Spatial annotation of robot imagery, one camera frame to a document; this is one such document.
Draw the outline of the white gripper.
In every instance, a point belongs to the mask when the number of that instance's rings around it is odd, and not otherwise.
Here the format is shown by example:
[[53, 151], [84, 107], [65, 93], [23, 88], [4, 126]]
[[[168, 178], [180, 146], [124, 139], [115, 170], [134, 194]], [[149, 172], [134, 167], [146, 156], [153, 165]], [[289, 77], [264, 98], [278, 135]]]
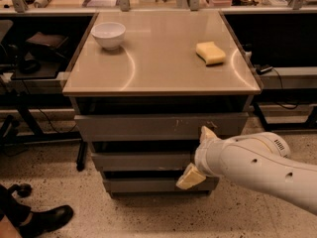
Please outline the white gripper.
[[180, 189], [190, 189], [206, 180], [206, 177], [224, 177], [226, 167], [222, 160], [225, 148], [230, 140], [221, 140], [213, 130], [201, 127], [200, 145], [195, 151], [194, 164], [190, 163], [176, 186]]

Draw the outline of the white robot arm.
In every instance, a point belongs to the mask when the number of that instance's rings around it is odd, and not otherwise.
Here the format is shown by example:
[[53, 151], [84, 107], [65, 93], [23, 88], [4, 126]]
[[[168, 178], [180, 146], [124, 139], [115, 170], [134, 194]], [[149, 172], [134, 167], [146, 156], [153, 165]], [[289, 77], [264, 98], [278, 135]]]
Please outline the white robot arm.
[[287, 143], [274, 133], [220, 139], [202, 127], [194, 161], [176, 186], [190, 189], [211, 177], [224, 177], [317, 214], [317, 167], [293, 161]]

